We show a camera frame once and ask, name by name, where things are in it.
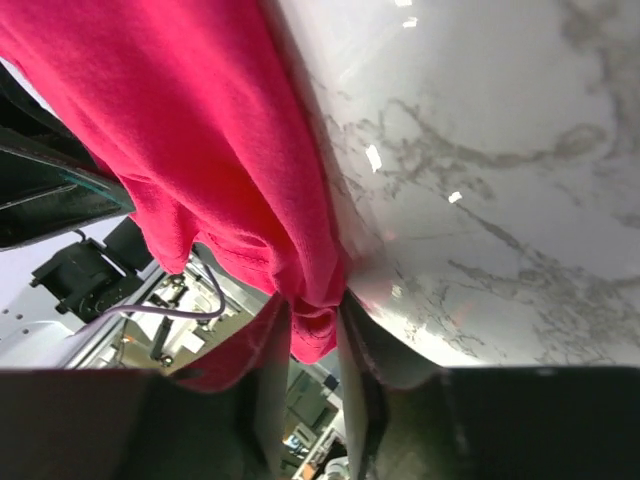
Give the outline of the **red t shirt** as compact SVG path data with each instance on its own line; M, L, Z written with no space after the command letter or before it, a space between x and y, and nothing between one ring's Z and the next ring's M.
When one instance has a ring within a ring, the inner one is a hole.
M323 164L258 1L5 1L1 56L128 191L151 253L195 242L336 345L343 252Z

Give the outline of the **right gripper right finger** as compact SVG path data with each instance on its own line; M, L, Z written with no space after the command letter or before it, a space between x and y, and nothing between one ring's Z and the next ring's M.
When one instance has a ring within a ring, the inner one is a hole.
M351 294L338 353L355 479L635 479L635 367L441 367Z

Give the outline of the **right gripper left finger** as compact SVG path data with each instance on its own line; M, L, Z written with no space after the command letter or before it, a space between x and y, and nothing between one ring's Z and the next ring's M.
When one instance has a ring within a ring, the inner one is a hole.
M1 374L5 479L274 479L289 362L289 307L165 376L140 369Z

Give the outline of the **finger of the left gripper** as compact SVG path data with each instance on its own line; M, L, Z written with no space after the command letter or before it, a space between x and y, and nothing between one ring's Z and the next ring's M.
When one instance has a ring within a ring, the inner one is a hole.
M77 137L1 68L1 248L127 215L134 204Z

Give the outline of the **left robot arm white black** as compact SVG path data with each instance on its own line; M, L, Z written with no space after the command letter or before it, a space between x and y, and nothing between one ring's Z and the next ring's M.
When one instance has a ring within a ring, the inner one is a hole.
M63 365L69 336L134 294L151 255L126 216L133 202L7 61L1 63L1 252L26 253L62 234L78 241L50 253L1 308L1 366ZM122 217L103 242L85 227Z

